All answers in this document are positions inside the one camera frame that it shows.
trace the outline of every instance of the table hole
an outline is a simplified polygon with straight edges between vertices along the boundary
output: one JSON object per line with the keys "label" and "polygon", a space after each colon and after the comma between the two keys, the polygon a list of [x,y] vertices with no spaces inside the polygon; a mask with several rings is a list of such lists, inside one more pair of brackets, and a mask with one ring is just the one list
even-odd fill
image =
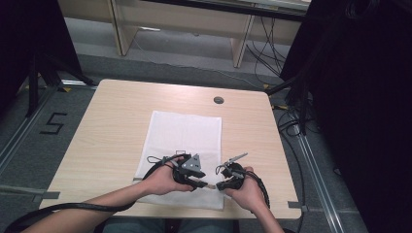
{"label": "table hole", "polygon": [[224,102],[224,99],[221,96],[216,96],[213,101],[217,104],[222,104]]}

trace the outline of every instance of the forearm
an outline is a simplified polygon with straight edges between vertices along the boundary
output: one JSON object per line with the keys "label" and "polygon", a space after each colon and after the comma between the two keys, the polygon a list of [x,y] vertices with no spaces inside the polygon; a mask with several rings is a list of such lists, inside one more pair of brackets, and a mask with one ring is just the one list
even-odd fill
{"label": "forearm", "polygon": [[284,230],[278,220],[266,206],[256,208],[254,214],[260,222],[260,225],[263,227],[263,231],[265,233],[284,233]]}
{"label": "forearm", "polygon": [[[86,201],[102,206],[124,206],[149,194],[146,183],[137,183]],[[88,210],[62,210],[48,216],[24,232],[87,232],[114,213]]]}

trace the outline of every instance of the person's right hand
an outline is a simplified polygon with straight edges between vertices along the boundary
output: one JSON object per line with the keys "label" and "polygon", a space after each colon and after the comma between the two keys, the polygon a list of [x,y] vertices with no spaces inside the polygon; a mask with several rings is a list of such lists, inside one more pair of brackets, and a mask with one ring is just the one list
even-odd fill
{"label": "person's right hand", "polygon": [[[245,170],[254,171],[252,167],[245,167]],[[240,207],[252,213],[254,213],[257,208],[266,206],[258,183],[248,175],[245,175],[243,185],[238,190],[227,188],[224,192],[226,195],[232,197]]]}

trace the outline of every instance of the wooden table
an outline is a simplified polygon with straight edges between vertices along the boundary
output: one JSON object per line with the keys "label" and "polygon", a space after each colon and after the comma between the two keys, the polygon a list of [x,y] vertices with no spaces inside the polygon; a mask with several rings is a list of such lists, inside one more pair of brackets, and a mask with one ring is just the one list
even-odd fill
{"label": "wooden table", "polygon": [[[220,96],[223,104],[216,104]],[[57,200],[43,200],[41,208],[82,202],[130,185],[140,161],[152,111],[221,117],[222,158],[247,151],[239,162],[253,166],[262,178],[277,218],[298,218],[299,209],[272,110],[263,92],[222,88],[104,80],[58,168],[49,191]],[[225,199],[223,211],[165,207],[137,203],[118,216],[253,218],[234,201]]]}

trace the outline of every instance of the human hand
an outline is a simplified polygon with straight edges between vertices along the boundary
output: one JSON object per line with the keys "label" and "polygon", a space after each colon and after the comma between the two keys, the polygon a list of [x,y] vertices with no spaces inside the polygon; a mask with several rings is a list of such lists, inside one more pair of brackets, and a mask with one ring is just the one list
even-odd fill
{"label": "human hand", "polygon": [[[182,157],[175,158],[175,161],[183,159]],[[164,195],[172,191],[192,191],[193,187],[186,184],[176,183],[173,180],[172,169],[174,165],[171,162],[167,162],[168,166],[161,166],[154,170],[145,180],[141,183],[146,183],[148,187],[148,194]]]}
{"label": "human hand", "polygon": [[[245,167],[244,169],[246,171],[254,171],[252,167]],[[257,208],[267,208],[258,183],[248,175],[245,175],[243,185],[238,190],[227,188],[224,190],[224,193],[232,197],[240,207],[252,213],[254,213]]]}

